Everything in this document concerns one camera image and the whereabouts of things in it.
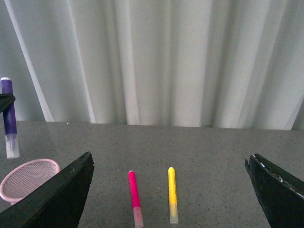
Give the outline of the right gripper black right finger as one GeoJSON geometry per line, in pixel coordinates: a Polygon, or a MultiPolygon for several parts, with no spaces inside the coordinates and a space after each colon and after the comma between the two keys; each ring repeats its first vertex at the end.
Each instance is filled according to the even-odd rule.
{"type": "Polygon", "coordinates": [[[245,168],[270,227],[302,228],[304,182],[257,153],[245,168]]]}

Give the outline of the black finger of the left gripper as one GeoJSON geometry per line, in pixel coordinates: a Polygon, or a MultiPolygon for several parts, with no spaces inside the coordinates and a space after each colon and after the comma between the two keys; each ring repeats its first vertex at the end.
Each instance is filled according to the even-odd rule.
{"type": "Polygon", "coordinates": [[[4,112],[15,101],[15,96],[12,93],[0,94],[0,112],[4,112]]]}

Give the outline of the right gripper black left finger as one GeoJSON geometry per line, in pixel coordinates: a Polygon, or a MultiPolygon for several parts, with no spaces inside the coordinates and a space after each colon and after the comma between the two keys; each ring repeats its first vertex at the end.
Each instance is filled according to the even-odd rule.
{"type": "Polygon", "coordinates": [[[76,228],[94,172],[85,152],[27,197],[0,214],[2,228],[76,228]]]}

